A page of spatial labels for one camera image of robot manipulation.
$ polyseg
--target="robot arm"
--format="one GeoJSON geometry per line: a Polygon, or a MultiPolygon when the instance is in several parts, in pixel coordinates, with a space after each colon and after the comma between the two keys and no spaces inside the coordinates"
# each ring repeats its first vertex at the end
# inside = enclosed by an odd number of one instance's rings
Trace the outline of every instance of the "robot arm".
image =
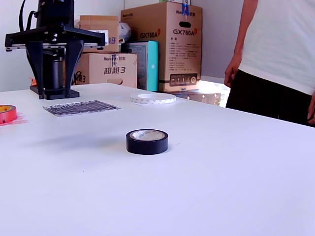
{"type": "Polygon", "coordinates": [[[38,93],[39,99],[78,97],[79,93],[71,90],[71,84],[83,48],[103,50],[105,34],[74,28],[74,0],[39,0],[38,11],[30,13],[24,30],[21,17],[24,4],[25,0],[20,12],[20,32],[6,35],[6,51],[26,49],[38,86],[31,87],[31,90],[38,93]],[[33,15],[37,18],[37,25],[30,29],[33,15]]]}

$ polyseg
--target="teal box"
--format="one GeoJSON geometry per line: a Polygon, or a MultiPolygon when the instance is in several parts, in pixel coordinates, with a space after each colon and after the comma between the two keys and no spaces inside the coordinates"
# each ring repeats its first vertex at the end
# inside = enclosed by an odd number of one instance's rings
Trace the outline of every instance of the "teal box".
{"type": "Polygon", "coordinates": [[[138,55],[138,89],[158,91],[158,42],[125,43],[122,52],[138,55]]]}

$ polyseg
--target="red tape roll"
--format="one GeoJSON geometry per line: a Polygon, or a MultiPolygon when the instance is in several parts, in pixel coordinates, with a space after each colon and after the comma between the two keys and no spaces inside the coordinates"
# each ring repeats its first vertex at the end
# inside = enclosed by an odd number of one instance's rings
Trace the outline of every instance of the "red tape roll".
{"type": "Polygon", "coordinates": [[[15,106],[0,105],[0,124],[9,123],[17,118],[15,106]]]}

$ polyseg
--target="tape roll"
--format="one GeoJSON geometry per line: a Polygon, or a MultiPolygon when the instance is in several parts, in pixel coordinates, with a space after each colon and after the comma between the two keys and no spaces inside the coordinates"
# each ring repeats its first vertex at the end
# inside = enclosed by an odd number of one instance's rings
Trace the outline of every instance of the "tape roll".
{"type": "Polygon", "coordinates": [[[0,124],[9,123],[17,118],[15,106],[0,105],[0,124]]]}
{"type": "Polygon", "coordinates": [[[127,151],[139,155],[157,155],[168,150],[168,134],[154,129],[127,133],[127,151]]]}
{"type": "Polygon", "coordinates": [[[130,97],[131,102],[140,104],[170,104],[176,99],[176,96],[166,93],[135,94],[130,97]]]}

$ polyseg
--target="person's arm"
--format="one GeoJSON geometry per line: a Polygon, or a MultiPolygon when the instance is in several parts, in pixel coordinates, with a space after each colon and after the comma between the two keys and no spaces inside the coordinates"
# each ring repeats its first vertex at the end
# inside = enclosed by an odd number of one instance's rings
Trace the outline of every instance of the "person's arm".
{"type": "Polygon", "coordinates": [[[243,47],[245,42],[246,33],[248,27],[250,26],[252,19],[254,18],[256,9],[258,5],[258,0],[244,0],[241,23],[238,32],[238,37],[236,41],[236,46],[234,50],[234,56],[230,65],[225,71],[225,81],[224,84],[228,87],[232,86],[232,81],[235,77],[238,67],[242,61],[243,47]]]}
{"type": "Polygon", "coordinates": [[[250,26],[252,19],[254,18],[258,0],[244,0],[240,29],[238,32],[237,42],[234,50],[234,54],[241,55],[243,52],[244,41],[248,27],[250,26]]]}

